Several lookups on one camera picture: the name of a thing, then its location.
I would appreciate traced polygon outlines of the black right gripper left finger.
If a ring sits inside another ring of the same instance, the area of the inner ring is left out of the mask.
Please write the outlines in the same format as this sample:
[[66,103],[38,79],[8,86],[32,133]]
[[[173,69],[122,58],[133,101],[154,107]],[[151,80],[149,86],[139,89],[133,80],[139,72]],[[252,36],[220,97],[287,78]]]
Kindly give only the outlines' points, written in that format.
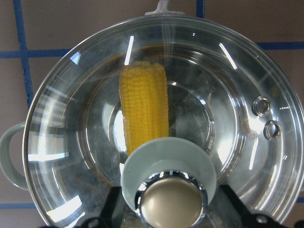
[[119,228],[123,221],[126,203],[121,187],[112,187],[98,217],[85,220],[79,228]]

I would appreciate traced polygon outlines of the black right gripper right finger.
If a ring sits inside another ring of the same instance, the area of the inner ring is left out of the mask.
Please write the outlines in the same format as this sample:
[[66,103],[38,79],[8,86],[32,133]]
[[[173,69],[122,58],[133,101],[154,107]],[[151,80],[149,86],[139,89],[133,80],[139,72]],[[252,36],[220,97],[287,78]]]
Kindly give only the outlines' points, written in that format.
[[284,228],[265,214],[251,213],[229,185],[220,185],[218,190],[224,197],[222,202],[227,201],[219,209],[223,209],[230,219],[235,214],[242,228]]

